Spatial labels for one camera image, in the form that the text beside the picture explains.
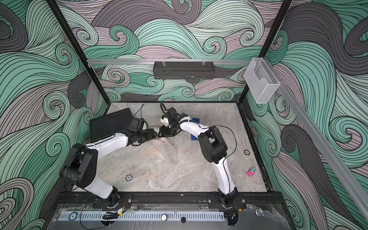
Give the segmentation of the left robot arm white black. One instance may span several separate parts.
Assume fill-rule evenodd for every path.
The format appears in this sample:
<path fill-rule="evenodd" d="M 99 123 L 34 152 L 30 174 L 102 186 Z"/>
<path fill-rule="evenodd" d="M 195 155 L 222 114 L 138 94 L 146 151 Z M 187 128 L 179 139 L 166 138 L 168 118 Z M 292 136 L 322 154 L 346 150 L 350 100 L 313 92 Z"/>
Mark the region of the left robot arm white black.
<path fill-rule="evenodd" d="M 158 136 L 149 128 L 137 133 L 128 131 L 116 133 L 110 137 L 87 145 L 75 144 L 62 165 L 59 176 L 102 199 L 118 200 L 117 190 L 97 175 L 98 162 L 115 150 L 128 146 L 139 146 Z"/>

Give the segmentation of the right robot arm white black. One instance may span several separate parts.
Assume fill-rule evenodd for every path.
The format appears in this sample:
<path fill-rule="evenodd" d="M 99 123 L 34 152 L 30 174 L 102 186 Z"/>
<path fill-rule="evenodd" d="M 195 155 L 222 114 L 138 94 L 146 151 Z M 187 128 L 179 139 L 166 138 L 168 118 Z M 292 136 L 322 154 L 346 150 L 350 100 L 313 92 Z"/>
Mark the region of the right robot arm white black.
<path fill-rule="evenodd" d="M 161 135 L 176 135 L 179 130 L 186 131 L 198 139 L 202 155 L 212 164 L 218 180 L 221 202 L 228 207 L 236 199 L 238 190 L 232 181 L 227 163 L 227 144 L 216 126 L 204 126 L 189 117 L 179 122 L 162 117 Z"/>

